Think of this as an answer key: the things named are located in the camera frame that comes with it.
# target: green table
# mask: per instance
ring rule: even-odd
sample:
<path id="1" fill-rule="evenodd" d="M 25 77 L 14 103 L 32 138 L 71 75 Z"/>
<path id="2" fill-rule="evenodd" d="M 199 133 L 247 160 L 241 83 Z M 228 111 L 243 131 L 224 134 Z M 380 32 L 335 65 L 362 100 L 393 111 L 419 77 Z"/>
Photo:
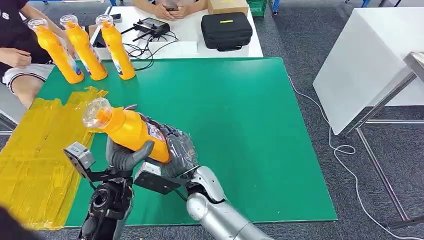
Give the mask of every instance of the green table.
<path id="1" fill-rule="evenodd" d="M 114 107 L 138 104 L 143 114 L 189 133 L 199 163 L 215 172 L 232 205 L 251 221 L 337 220 L 281 58 L 157 59 L 127 81 L 104 63 L 106 79 L 93 81 L 84 72 L 78 84 L 68 84 L 55 67 L 38 97 L 65 103 L 72 91 L 94 86 L 109 91 Z M 106 135 L 96 134 L 95 171 L 107 167 L 105 144 Z M 176 193 L 134 191 L 128 225 L 195 223 Z M 82 180 L 65 226 L 82 224 L 92 193 Z"/>

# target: crumpled yellow plastic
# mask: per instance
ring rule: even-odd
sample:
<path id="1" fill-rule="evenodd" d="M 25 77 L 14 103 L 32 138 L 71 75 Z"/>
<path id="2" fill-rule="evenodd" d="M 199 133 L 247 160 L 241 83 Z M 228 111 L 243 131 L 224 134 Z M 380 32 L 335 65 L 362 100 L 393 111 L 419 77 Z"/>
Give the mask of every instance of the crumpled yellow plastic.
<path id="1" fill-rule="evenodd" d="M 82 123 L 87 104 L 106 91 L 88 87 L 67 103 L 35 99 L 0 152 L 0 205 L 25 227 L 59 229 L 66 222 L 80 175 L 63 149 L 80 142 L 90 147 L 93 133 Z"/>

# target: black case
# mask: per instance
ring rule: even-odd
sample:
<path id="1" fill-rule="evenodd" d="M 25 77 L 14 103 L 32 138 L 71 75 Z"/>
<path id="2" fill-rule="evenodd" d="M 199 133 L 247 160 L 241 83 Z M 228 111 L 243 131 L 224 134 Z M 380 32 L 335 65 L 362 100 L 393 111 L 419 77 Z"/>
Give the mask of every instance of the black case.
<path id="1" fill-rule="evenodd" d="M 252 26 L 242 12 L 204 15 L 201 32 L 206 47 L 220 52 L 241 49 L 250 43 L 253 34 Z"/>

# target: clear bottle cap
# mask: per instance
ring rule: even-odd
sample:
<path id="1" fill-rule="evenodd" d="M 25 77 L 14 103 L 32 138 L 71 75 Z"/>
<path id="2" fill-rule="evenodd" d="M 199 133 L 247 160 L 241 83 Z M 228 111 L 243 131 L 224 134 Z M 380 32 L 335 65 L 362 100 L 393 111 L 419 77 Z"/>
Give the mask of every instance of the clear bottle cap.
<path id="1" fill-rule="evenodd" d="M 101 28 L 109 28 L 114 25 L 114 19 L 111 15 L 102 14 L 96 17 L 95 23 L 100 25 Z"/>
<path id="2" fill-rule="evenodd" d="M 112 117 L 112 106 L 106 98 L 92 100 L 82 114 L 82 123 L 88 128 L 103 128 Z"/>
<path id="3" fill-rule="evenodd" d="M 72 29 L 78 26 L 78 18 L 75 15 L 65 15 L 60 18 L 60 25 L 66 29 Z"/>
<path id="4" fill-rule="evenodd" d="M 47 21 L 44 18 L 34 18 L 28 22 L 28 27 L 34 31 L 40 30 L 40 26 L 47 27 Z"/>

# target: smartphone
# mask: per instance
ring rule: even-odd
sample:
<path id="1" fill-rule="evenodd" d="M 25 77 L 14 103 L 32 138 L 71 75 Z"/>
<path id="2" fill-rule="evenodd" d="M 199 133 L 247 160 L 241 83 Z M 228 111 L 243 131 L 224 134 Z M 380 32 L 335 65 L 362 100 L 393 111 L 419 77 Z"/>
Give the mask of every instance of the smartphone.
<path id="1" fill-rule="evenodd" d="M 168 12 L 171 12 L 171 11 L 178 11 L 178 6 L 176 6 L 176 5 L 165 6 L 165 9 L 166 9 Z"/>
<path id="2" fill-rule="evenodd" d="M 121 14 L 120 13 L 118 13 L 118 14 L 112 14 L 111 16 L 113 18 L 113 23 L 114 24 L 115 23 L 122 23 L 122 18 L 121 18 Z"/>

